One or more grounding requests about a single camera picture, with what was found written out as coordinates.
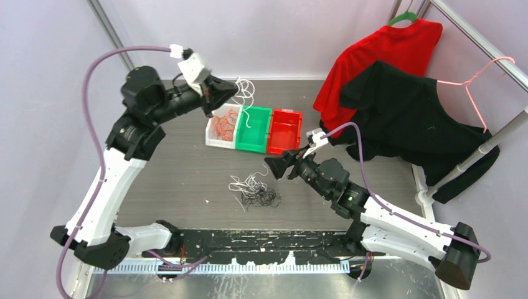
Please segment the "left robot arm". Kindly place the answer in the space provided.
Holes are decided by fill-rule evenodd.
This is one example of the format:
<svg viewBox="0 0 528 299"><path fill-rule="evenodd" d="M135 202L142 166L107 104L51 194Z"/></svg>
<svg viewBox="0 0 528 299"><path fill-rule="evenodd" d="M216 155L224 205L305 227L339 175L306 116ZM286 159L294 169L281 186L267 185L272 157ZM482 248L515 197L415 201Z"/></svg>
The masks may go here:
<svg viewBox="0 0 528 299"><path fill-rule="evenodd" d="M180 230L164 220L137 227L115 224L133 181L163 140L162 124L196 109L212 116L239 92L236 83L208 75L192 88L166 88L150 66L132 70L121 88L124 114L102 149L100 167L77 213L55 226L50 237L89 265L110 270L132 255L150 252L174 257L181 252Z"/></svg>

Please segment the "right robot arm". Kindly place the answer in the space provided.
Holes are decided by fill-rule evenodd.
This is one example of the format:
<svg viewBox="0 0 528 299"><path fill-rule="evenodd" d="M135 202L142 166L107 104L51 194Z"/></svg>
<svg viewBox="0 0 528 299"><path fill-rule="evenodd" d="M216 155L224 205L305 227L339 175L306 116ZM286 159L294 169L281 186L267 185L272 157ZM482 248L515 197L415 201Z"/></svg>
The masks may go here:
<svg viewBox="0 0 528 299"><path fill-rule="evenodd" d="M337 159L317 163L314 157L303 157L298 149L264 161L276 179L291 169L289 180L301 178L337 215L352 220L345 238L350 254L395 255L431 270L452 287L470 289L482 252L471 226L459 222L452 227L409 213L352 182Z"/></svg>

